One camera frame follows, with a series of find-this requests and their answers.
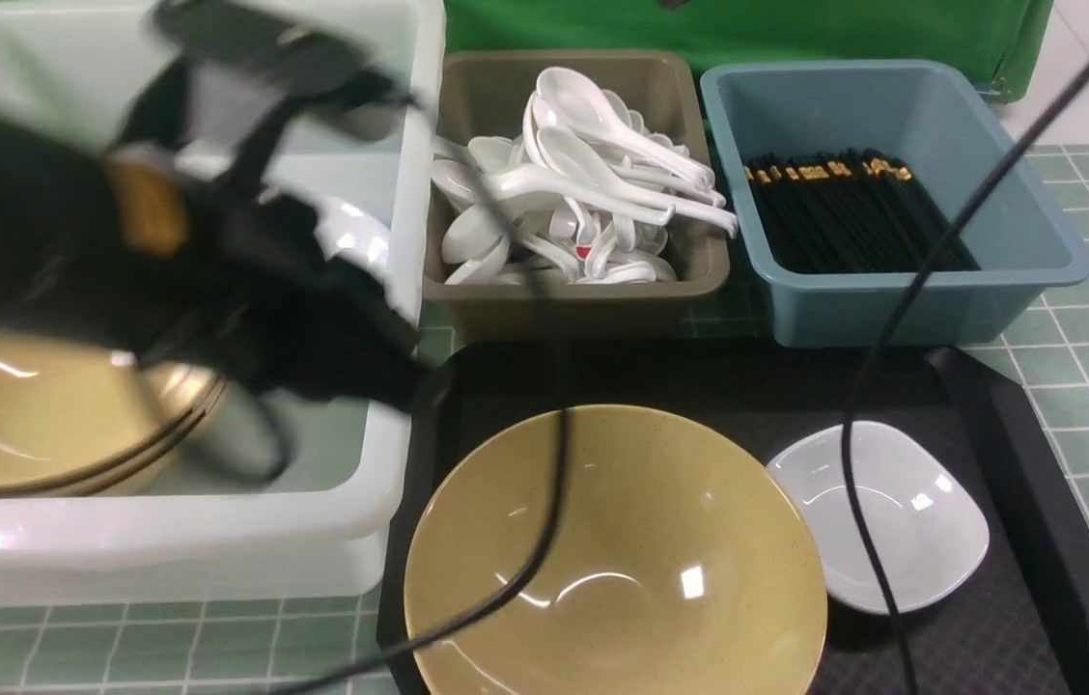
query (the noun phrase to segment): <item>green tiled floor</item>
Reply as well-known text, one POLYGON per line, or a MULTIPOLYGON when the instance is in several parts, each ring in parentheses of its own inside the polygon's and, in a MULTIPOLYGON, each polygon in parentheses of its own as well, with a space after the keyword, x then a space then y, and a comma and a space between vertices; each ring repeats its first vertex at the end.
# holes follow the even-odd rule
MULTIPOLYGON (((1042 147, 1031 162, 1089 241, 1089 147, 1042 147)), ((760 296, 745 259, 681 334, 759 334, 760 296)), ((446 317, 421 316, 424 351, 456 348, 446 317)), ((1049 292, 1002 339, 968 348, 1025 383, 1089 522, 1089 282, 1049 292)), ((363 598, 0 608, 0 692, 227 695, 291 682, 376 649, 377 593, 363 598)), ((386 674, 334 695, 394 695, 386 674)))

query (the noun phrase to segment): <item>tan bowl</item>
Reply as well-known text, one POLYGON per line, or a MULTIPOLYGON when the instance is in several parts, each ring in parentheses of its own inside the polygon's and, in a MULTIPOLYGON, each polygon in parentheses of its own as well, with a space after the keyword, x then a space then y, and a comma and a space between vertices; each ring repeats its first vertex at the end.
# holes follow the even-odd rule
POLYGON ((0 495, 111 471, 176 428, 217 383, 206 369, 156 369, 150 381, 164 423, 132 369, 121 353, 0 334, 0 495))
MULTIPOLYGON (((558 414, 480 444, 433 495, 404 576, 407 632, 468 610, 540 534, 558 414)), ((416 653, 435 695, 796 695, 819 664, 819 551, 763 465, 671 413, 574 410, 572 484, 540 575, 416 653)))
POLYGON ((188 412, 187 417, 157 440, 146 446, 139 446, 137 452, 130 454, 123 462, 118 462, 107 470, 96 472, 85 479, 72 480, 56 487, 41 487, 29 491, 1 491, 0 497, 89 497, 89 496, 126 496, 134 495, 146 488, 148 484, 174 465, 183 456, 180 446, 185 438, 204 431, 210 423, 209 414, 222 403, 225 388, 218 382, 213 390, 201 399, 188 412))

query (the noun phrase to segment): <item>black tray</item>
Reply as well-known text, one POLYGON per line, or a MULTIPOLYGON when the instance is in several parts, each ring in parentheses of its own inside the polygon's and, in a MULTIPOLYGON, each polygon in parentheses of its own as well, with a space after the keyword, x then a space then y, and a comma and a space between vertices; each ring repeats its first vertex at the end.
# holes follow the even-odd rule
MULTIPOLYGON (((768 462, 840 422, 862 356, 755 339, 656 340, 577 343, 572 364, 579 402, 685 415, 768 462)), ((406 637, 404 564, 433 489, 475 446, 550 410, 548 359, 539 343, 475 344, 452 357, 455 390, 436 417, 413 426, 403 504, 390 524, 382 647, 406 637)), ((891 352, 871 391, 859 417, 892 424, 930 450, 991 528, 974 576, 906 617, 923 692, 1089 694, 1089 531, 1025 392, 950 348, 891 352)), ((902 692, 884 620, 829 606, 810 693, 902 692)), ((390 670, 403 695, 427 694, 409 657, 390 670)))

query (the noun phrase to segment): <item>green backdrop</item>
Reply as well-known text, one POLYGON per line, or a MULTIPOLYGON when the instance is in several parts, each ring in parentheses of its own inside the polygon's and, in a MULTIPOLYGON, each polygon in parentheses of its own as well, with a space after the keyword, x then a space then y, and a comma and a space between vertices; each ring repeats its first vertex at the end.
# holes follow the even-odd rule
POLYGON ((720 63, 930 58, 1025 95, 1051 0, 446 0, 446 49, 650 47, 720 63))

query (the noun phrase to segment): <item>square white dish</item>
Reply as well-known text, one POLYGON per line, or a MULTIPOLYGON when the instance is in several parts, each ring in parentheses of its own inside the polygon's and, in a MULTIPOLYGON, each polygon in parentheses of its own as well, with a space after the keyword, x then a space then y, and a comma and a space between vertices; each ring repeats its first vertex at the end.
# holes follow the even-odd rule
MULTIPOLYGON (((810 527, 829 594, 888 614, 849 509, 840 437, 835 426, 796 441, 772 459, 769 473, 810 527)), ((853 454, 858 501, 898 610, 940 601, 987 554, 991 534, 982 510, 927 449, 888 424, 855 422, 853 454)))

